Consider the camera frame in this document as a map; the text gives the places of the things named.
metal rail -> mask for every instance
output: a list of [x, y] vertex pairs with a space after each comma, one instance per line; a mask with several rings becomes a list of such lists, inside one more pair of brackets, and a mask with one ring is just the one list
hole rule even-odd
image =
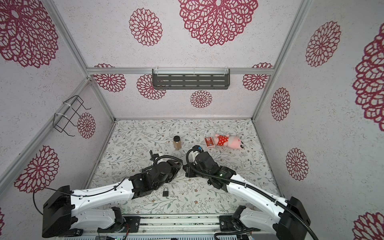
[[274, 68], [87, 68], [88, 74], [268, 74], [275, 72]]

padlock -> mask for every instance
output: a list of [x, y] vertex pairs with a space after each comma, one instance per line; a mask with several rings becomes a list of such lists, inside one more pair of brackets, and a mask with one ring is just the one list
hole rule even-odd
[[168, 195], [169, 195], [168, 188], [165, 187], [163, 190], [163, 197], [168, 197]]

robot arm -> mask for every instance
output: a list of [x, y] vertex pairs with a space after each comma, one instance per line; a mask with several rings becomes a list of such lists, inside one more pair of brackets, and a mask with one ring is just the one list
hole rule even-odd
[[[231, 225], [233, 225], [237, 231], [243, 231], [247, 228], [257, 228], [276, 234], [281, 240], [305, 239], [307, 230], [297, 219], [292, 217], [291, 214], [280, 206], [283, 205], [292, 210], [309, 226], [311, 222], [298, 199], [292, 197], [288, 201], [283, 197], [264, 191], [245, 180], [234, 170], [219, 166], [209, 153], [204, 152], [200, 146], [194, 146], [193, 149], [188, 152], [187, 162], [189, 162], [189, 159], [193, 160], [193, 163], [188, 163], [183, 166], [186, 177], [208, 178], [208, 184], [213, 185], [217, 189], [222, 189], [239, 196], [262, 211], [254, 211], [244, 206], [239, 206], [231, 218]], [[271, 198], [268, 199], [260, 194], [260, 192], [270, 196], [274, 199], [274, 202], [271, 201]]]
[[182, 166], [182, 161], [176, 157], [150, 153], [153, 165], [141, 173], [125, 177], [121, 182], [83, 190], [71, 191], [69, 186], [59, 188], [43, 206], [42, 236], [65, 235], [65, 232], [75, 228], [98, 228], [98, 232], [121, 230], [125, 219], [120, 208], [93, 208], [149, 195], [164, 183], [172, 181]]

floral tablecloth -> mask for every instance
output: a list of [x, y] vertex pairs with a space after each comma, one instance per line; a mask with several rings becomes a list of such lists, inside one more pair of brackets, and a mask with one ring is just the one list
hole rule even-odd
[[[204, 137], [237, 135], [244, 149], [216, 146], [207, 149]], [[182, 149], [175, 150], [173, 137], [179, 135]], [[151, 164], [153, 153], [173, 155], [185, 162], [186, 152], [194, 145], [208, 151], [219, 164], [241, 174], [248, 181], [278, 195], [254, 126], [245, 120], [122, 120], [115, 127], [106, 151], [93, 177], [91, 187], [99, 187], [139, 173]], [[163, 197], [167, 187], [169, 196]], [[152, 194], [127, 201], [116, 201], [99, 207], [120, 207], [123, 214], [231, 214], [239, 205], [251, 206], [244, 199], [215, 189], [207, 179], [185, 177], [181, 169], [177, 177]]]

plush toy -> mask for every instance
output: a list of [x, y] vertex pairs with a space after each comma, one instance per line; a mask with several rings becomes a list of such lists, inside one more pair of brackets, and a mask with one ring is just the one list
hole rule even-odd
[[229, 136], [229, 134], [222, 136], [215, 134], [214, 143], [216, 146], [227, 146], [232, 149], [241, 149], [243, 142], [237, 136]]

